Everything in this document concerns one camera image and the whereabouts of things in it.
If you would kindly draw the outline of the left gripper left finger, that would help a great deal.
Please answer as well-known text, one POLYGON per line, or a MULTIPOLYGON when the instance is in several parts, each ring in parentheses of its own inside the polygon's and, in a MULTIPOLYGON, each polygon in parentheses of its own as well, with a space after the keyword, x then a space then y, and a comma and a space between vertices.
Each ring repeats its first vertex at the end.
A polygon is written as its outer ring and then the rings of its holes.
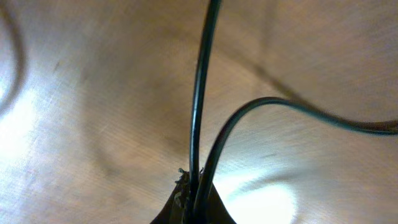
POLYGON ((175 188, 166 201, 163 209, 150 224, 184 224, 190 197, 190 175, 182 168, 181 176, 175 181, 175 188))

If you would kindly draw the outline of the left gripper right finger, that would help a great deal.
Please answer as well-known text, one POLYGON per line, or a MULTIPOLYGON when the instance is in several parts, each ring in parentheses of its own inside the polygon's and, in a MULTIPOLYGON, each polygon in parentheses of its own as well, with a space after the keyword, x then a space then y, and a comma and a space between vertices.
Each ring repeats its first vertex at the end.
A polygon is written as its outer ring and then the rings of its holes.
POLYGON ((209 224, 236 224, 228 213, 214 185, 212 185, 205 208, 206 222, 209 224))

